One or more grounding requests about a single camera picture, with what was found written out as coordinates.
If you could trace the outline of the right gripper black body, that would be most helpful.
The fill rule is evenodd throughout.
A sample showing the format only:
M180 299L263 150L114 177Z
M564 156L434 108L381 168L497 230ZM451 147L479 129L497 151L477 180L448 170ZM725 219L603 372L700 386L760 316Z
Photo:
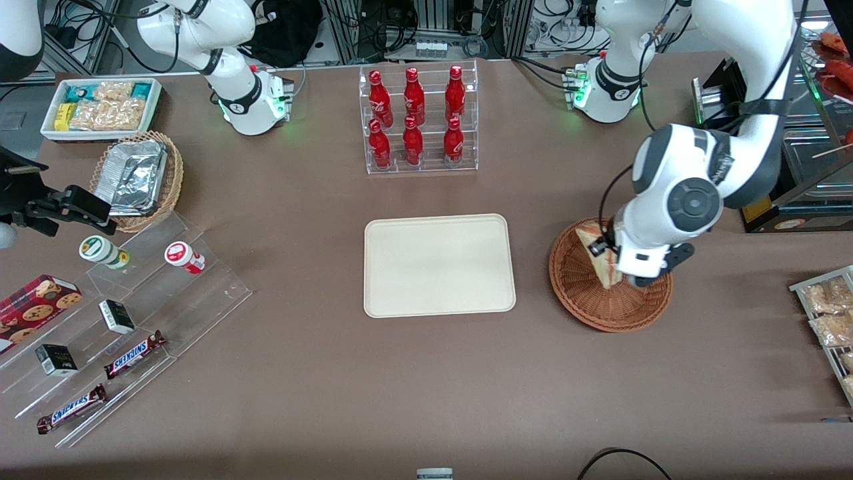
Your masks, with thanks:
M45 164L28 160L6 148L1 149L1 221L13 224L13 213L31 201L46 197L47 186L41 173Z

